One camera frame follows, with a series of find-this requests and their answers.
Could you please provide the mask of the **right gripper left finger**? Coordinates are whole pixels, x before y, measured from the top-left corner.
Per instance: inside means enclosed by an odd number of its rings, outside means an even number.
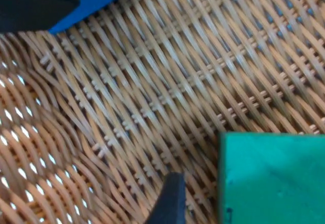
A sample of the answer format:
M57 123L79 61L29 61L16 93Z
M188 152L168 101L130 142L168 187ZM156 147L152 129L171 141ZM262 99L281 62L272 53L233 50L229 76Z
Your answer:
M48 30L80 5L80 0L1 0L1 32Z

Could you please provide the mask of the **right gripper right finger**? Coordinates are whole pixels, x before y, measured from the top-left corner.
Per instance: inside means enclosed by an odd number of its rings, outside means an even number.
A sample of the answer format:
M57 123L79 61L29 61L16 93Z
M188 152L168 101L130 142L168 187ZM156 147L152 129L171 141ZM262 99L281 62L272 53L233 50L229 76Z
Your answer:
M185 223L185 201L184 175L169 173L145 223Z

